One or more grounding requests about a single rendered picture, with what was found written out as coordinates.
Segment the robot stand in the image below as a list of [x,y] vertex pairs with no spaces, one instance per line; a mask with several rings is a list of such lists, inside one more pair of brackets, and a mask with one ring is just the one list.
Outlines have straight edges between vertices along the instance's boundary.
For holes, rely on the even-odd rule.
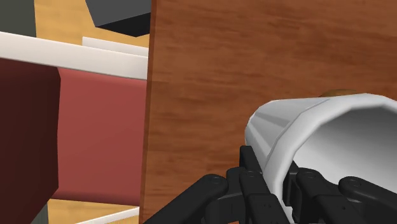
[[97,28],[139,37],[150,33],[151,0],[85,0]]

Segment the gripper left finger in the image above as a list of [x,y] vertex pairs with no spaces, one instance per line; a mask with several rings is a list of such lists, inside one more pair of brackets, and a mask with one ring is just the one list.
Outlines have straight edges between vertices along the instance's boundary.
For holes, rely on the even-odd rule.
[[143,224],[291,224],[250,146],[226,176],[206,174]]

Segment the brown wooden table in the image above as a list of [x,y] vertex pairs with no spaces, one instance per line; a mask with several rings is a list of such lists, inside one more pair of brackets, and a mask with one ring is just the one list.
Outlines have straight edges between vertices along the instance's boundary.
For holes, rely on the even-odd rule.
[[397,0],[152,0],[140,221],[239,163],[272,99],[397,99]]

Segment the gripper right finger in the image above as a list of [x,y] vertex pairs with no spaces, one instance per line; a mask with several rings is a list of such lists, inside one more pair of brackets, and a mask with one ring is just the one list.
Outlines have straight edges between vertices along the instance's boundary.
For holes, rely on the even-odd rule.
[[397,224],[397,193],[354,176],[333,184],[295,163],[284,179],[282,199],[297,224]]

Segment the white cup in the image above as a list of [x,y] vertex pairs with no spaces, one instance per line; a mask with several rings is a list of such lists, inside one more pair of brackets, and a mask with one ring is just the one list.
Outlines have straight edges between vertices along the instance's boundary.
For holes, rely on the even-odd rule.
[[292,163],[334,184],[356,176],[397,193],[397,101],[382,95],[270,101],[250,117],[245,143],[278,199]]

